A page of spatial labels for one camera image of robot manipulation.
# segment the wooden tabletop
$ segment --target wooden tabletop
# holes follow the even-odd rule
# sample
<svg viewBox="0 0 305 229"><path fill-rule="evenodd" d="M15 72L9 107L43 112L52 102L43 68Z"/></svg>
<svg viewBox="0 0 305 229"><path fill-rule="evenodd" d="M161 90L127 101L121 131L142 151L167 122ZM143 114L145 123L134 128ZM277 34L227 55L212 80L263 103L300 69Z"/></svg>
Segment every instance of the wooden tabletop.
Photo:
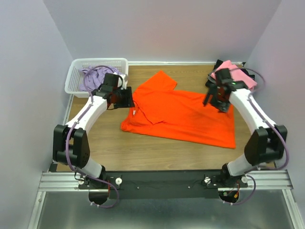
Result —
<svg viewBox="0 0 305 229"><path fill-rule="evenodd" d="M207 74L212 65L130 66L128 85L134 91L143 82L163 70L178 84L176 90L205 94ZM73 118L87 99L74 97L70 112ZM91 157L106 170L220 169L244 153L250 131L234 109L236 149L202 145L160 137L138 135L120 130L129 108L103 113L89 132ZM67 171L59 165L57 171Z"/></svg>

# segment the folded pink towel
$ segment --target folded pink towel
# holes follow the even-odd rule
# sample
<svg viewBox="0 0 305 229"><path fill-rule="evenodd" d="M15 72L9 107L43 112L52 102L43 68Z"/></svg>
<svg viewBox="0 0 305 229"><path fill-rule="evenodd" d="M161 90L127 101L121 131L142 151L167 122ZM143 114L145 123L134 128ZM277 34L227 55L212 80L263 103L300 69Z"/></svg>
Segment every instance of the folded pink towel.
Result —
<svg viewBox="0 0 305 229"><path fill-rule="evenodd" d="M225 61L217 68L217 70L223 68L235 69L238 67L235 64L232 64L231 61ZM215 73L212 73L211 76L215 79ZM244 81L250 90L254 89L254 87L257 85L257 82L255 82L241 70L235 70L231 72L231 76L235 81Z"/></svg>

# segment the gray wall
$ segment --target gray wall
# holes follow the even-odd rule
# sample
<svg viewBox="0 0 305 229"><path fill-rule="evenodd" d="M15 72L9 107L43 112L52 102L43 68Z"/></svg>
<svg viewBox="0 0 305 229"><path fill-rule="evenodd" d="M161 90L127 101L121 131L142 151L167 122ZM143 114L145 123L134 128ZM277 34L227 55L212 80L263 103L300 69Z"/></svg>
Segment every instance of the gray wall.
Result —
<svg viewBox="0 0 305 229"><path fill-rule="evenodd" d="M73 58L245 61L280 0L44 0Z"/></svg>
<svg viewBox="0 0 305 229"><path fill-rule="evenodd" d="M265 76L256 98L266 113L288 129L291 159L288 171L293 194L305 219L305 1L282 1L247 65Z"/></svg>
<svg viewBox="0 0 305 229"><path fill-rule="evenodd" d="M0 31L0 228L23 229L51 162L72 58L41 0L1 1Z"/></svg>

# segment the purple cloth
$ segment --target purple cloth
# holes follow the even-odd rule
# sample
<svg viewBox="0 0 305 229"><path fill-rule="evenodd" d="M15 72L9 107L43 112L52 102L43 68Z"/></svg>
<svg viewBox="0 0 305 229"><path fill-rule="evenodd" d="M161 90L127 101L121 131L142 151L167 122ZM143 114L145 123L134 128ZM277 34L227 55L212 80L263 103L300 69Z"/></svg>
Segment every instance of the purple cloth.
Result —
<svg viewBox="0 0 305 229"><path fill-rule="evenodd" d="M121 74L118 69L109 66L113 72L117 74ZM84 75L91 69L92 67L89 66L89 68L83 68L80 70L80 72L84 73ZM89 88L90 91L93 91L94 89L97 89L105 79L106 73L113 73L110 69L105 67L97 68L89 73L89 75L85 79L85 84ZM83 92L86 92L86 88L83 84L80 84L80 90Z"/></svg>

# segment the white laundry basket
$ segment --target white laundry basket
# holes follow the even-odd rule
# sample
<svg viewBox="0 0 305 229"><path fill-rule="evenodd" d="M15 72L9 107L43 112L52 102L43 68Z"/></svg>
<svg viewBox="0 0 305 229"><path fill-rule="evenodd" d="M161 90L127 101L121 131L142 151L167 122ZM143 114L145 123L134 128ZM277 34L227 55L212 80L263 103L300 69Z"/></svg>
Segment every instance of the white laundry basket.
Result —
<svg viewBox="0 0 305 229"><path fill-rule="evenodd" d="M79 98L88 98L88 92L80 91L80 84L83 82L84 74L79 70L82 68L106 65L117 68L123 74L128 74L128 61L125 58L86 58L72 61L68 71L65 92Z"/></svg>

